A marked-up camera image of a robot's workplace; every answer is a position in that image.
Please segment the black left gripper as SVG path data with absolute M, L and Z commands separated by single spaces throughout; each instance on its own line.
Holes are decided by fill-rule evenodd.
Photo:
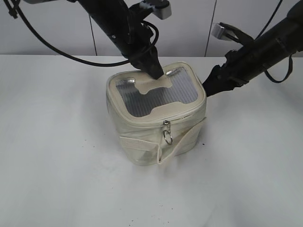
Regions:
M 158 60 L 158 51 L 154 46 L 147 53 L 137 57 L 144 52 L 148 47 L 133 47 L 129 48 L 129 62 L 136 69 L 146 72 L 151 78 L 157 80 L 163 76 L 164 72 Z

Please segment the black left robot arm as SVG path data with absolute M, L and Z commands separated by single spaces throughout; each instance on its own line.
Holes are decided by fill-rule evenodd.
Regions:
M 143 24 L 155 7 L 148 3 L 128 7 L 123 0 L 80 0 L 78 3 L 133 67 L 153 79 L 164 74 L 157 49 L 151 43 L 153 32 Z

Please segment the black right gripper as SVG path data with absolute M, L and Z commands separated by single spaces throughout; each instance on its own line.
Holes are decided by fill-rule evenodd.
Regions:
M 232 91 L 246 85 L 246 80 L 230 73 L 227 69 L 214 66 L 208 78 L 203 82 L 206 96 L 213 96 L 223 91 Z

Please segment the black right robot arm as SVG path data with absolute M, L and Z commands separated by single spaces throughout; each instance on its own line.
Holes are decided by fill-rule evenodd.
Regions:
M 283 80 L 274 79 L 268 69 L 287 58 L 288 71 L 284 79 L 292 73 L 292 55 L 303 50 L 303 2 L 298 1 L 283 20 L 257 38 L 222 22 L 214 26 L 212 35 L 242 47 L 227 52 L 226 62 L 213 67 L 203 82 L 207 96 L 242 87 L 262 73 L 273 83 L 282 83 Z

